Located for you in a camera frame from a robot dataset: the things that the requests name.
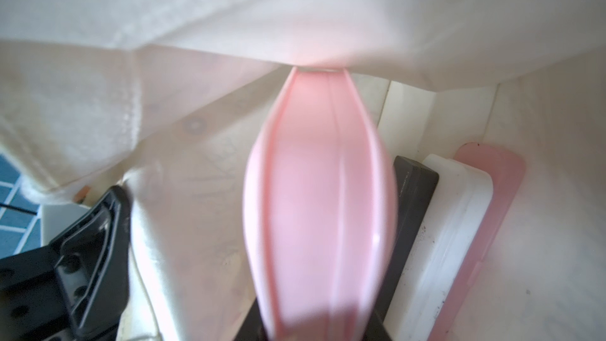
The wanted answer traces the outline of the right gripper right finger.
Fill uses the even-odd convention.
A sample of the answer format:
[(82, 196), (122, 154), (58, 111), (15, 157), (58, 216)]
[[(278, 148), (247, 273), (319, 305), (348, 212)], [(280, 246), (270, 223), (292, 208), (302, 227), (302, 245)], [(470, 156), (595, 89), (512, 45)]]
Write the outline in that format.
[(361, 339), (362, 341), (392, 341), (380, 316), (376, 311), (372, 312), (366, 330)]

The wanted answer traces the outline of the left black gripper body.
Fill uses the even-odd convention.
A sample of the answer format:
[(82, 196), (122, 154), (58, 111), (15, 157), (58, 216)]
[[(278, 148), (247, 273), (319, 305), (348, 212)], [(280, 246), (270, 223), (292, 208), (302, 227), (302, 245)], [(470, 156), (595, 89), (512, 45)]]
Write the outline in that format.
[(55, 262), (48, 246), (1, 259), (2, 340), (45, 340), (69, 328)]

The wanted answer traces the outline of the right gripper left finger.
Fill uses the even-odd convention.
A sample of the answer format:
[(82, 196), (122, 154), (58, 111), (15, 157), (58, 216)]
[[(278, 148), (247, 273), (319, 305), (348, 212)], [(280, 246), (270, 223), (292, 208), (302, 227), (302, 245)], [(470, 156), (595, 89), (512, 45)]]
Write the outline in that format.
[(234, 341), (265, 341), (264, 323), (256, 299), (253, 301), (245, 320), (236, 333)]

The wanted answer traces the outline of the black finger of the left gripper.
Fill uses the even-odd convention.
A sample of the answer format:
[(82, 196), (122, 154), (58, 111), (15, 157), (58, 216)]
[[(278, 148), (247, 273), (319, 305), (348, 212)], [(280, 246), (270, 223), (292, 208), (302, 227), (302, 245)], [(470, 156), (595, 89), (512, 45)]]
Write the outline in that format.
[(55, 276), (77, 340), (107, 339), (129, 301), (131, 203), (112, 186), (50, 242)]

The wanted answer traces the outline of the cream canvas tote bag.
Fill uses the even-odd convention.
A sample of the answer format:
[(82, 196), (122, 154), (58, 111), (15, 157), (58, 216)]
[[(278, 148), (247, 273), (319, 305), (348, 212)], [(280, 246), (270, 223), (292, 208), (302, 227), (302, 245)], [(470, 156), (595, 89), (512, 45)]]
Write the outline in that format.
[(129, 197), (118, 339), (236, 336), (246, 167), (295, 68), (350, 74), (393, 168), (470, 142), (524, 160), (445, 340), (605, 338), (605, 0), (1, 0), (25, 196)]

